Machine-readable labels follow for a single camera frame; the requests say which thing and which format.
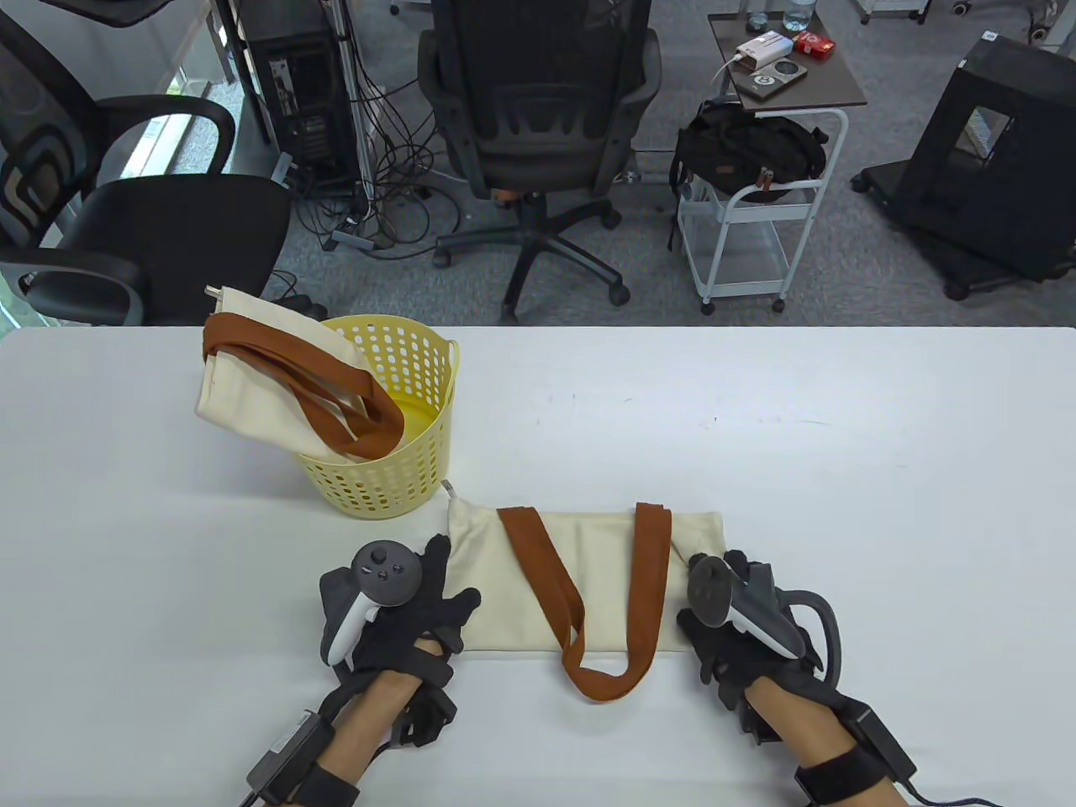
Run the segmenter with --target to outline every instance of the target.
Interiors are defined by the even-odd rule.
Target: red box
[[[793,40],[793,47],[798,53],[802,53],[804,56],[810,56],[812,59],[818,59],[819,61],[829,59],[830,54],[833,53],[836,46],[837,43],[832,39],[819,37],[817,33],[811,33],[810,31],[804,31]]]

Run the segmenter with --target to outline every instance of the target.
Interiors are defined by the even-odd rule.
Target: computer tower
[[[277,146],[314,183],[311,196],[350,193],[360,178],[340,47],[328,13],[321,0],[239,3],[269,128]]]
[[[996,125],[979,148],[973,113]],[[864,169],[955,299],[1076,264],[1076,62],[988,32],[960,62],[911,159]]]

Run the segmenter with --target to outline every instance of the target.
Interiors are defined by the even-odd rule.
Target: basket rim
[[[394,321],[399,322],[399,323],[409,323],[409,324],[419,326],[419,329],[424,330],[424,331],[430,334],[431,336],[436,337],[440,341],[444,342],[444,344],[448,345],[448,348],[449,348],[450,351],[452,351],[452,350],[456,351],[456,356],[457,356],[456,368],[458,369],[458,367],[459,367],[459,364],[458,364],[459,343],[456,342],[455,339],[445,339],[440,334],[438,334],[436,330],[434,330],[431,327],[429,327],[425,323],[419,322],[417,320],[409,320],[406,316],[396,316],[394,314],[348,314],[346,316],[334,316],[331,320],[324,320],[324,321],[322,321],[322,325],[324,325],[325,327],[327,327],[327,328],[329,328],[331,330],[331,329],[334,329],[336,327],[339,327],[339,325],[341,323],[344,323],[344,322],[348,322],[348,321],[365,320],[365,318],[372,318],[372,317],[377,317],[378,320],[394,320]],[[419,433],[417,435],[415,435],[414,439],[411,440],[411,442],[409,442],[407,445],[405,445],[404,449],[407,449],[409,445],[413,445],[419,440],[421,440],[423,437],[425,437],[426,433],[429,431],[434,426],[437,425],[438,421],[440,421],[441,417],[444,416],[444,413],[447,411],[449,411],[452,408],[452,405],[455,402],[455,399],[456,399],[456,383],[455,383],[456,382],[456,378],[455,378],[455,376],[457,373],[455,373],[455,372],[452,371],[452,363],[451,362],[449,362],[449,372],[452,373],[452,376],[450,376],[451,388],[449,391],[449,395],[447,396],[447,398],[444,400],[444,404],[441,405],[441,410],[437,413],[437,416],[433,421],[429,422],[429,425],[426,426],[426,428],[424,428],[421,433]],[[404,449],[400,449],[399,451],[393,451],[391,454],[388,454],[386,456],[383,456],[380,459],[368,459],[365,463],[354,463],[354,462],[335,463],[335,462],[331,462],[331,461],[328,461],[328,459],[318,459],[317,457],[312,457],[309,454],[299,454],[299,453],[296,453],[296,456],[300,461],[302,461],[302,462],[316,463],[317,465],[321,465],[321,466],[323,466],[325,468],[366,468],[368,466],[377,466],[379,463],[385,463],[385,462],[388,462],[390,459],[396,459],[396,458],[398,458],[400,451],[402,451]]]

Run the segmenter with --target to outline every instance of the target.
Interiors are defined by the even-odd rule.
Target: forearm
[[[855,747],[855,740],[830,709],[793,695],[768,678],[746,690],[748,703],[780,735],[801,767],[836,759]],[[907,807],[893,782],[884,779],[835,807]]]
[[[441,655],[441,646],[433,639],[419,639],[414,646],[431,655]],[[332,742],[317,758],[322,769],[357,784],[396,718],[421,685],[420,679],[404,672],[385,670],[379,675],[336,722]]]

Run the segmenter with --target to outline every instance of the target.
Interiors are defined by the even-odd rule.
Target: black backpack
[[[825,170],[822,144],[827,140],[817,127],[807,131],[787,117],[755,117],[739,103],[704,101],[695,119],[680,129],[669,186],[679,200],[689,171],[730,196],[764,176],[766,185],[817,180]],[[764,171],[773,171],[773,176]],[[771,202],[787,193],[759,190],[744,200]]]

